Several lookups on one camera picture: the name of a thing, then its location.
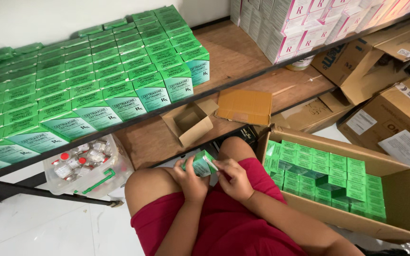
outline wooden shelf board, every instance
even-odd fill
[[[274,113],[333,88],[335,86],[313,67],[301,72],[282,68],[232,87],[232,89],[272,93]],[[215,93],[208,98],[217,102],[218,96],[219,94]],[[245,125],[215,116],[210,116],[210,119],[213,129],[186,148],[179,145],[178,139],[172,135],[160,116],[117,131],[115,135],[128,152],[134,168],[143,169]]]

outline plastic tub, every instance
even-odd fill
[[[73,182],[59,178],[54,172],[51,163],[59,159],[59,155],[43,160],[45,177],[52,194],[75,193],[87,197],[102,198],[126,183],[126,180],[134,172],[134,167],[121,142],[113,135],[107,135],[105,138],[112,149],[110,159]]]

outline red shorts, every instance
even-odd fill
[[[246,170],[249,182],[255,190],[265,193],[282,203],[286,203],[282,197],[280,189],[275,185],[257,159],[249,158],[241,160],[238,163]],[[185,198],[183,192],[166,195],[144,206],[131,218],[131,226],[135,229],[146,255],[154,255],[156,253],[184,201]],[[216,213],[219,214],[219,221],[216,220]],[[263,221],[266,224],[264,220],[257,218],[242,206],[242,204],[225,194],[220,184],[217,183],[212,191],[208,193],[204,201],[194,251],[196,251],[196,247],[200,247],[200,245],[204,243],[201,242],[201,240],[206,241],[206,245],[203,246],[217,243],[218,240],[213,239],[215,237],[217,237],[217,239],[219,238],[219,232],[223,232],[222,236],[225,235],[226,230],[223,226],[232,222],[235,222],[232,224],[234,227],[241,226],[251,221]],[[282,239],[283,241],[289,240],[287,242],[288,248],[297,246],[283,232],[268,224],[266,225],[268,228],[274,230],[263,231],[263,233],[270,233],[273,231],[277,237],[286,236],[282,237]]]

